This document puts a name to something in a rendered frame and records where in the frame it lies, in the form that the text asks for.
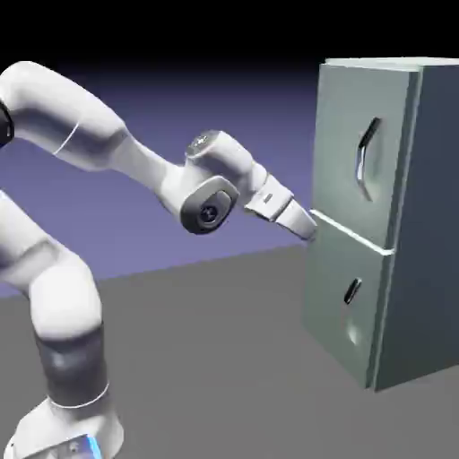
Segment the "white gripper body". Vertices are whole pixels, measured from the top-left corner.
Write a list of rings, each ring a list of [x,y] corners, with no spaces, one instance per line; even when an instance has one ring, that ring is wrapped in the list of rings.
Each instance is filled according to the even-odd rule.
[[[275,223],[305,241],[310,240],[316,233],[316,222],[295,199],[289,201]]]

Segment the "short grey-green cabinet door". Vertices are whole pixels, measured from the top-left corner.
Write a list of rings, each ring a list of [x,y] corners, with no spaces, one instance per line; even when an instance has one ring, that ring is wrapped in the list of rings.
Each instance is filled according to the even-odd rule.
[[[317,230],[307,246],[303,324],[360,386],[368,388],[375,372],[394,249],[378,246],[320,211],[312,214]],[[355,278],[362,280],[351,303],[361,333],[357,346],[347,335],[343,301]]]

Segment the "tall grey-green cabinet door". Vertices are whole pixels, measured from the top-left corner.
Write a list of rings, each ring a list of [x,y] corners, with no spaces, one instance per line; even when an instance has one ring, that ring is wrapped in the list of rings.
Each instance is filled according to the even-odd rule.
[[[312,208],[382,248],[394,246],[395,223],[418,97],[416,71],[322,65],[319,74]],[[373,117],[381,124],[356,183],[356,150]]]

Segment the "grey-green cabinet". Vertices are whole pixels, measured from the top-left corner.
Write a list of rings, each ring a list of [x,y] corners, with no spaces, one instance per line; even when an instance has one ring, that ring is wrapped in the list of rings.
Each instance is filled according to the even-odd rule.
[[[322,65],[419,74],[368,387],[381,391],[459,365],[459,59],[329,58]]]

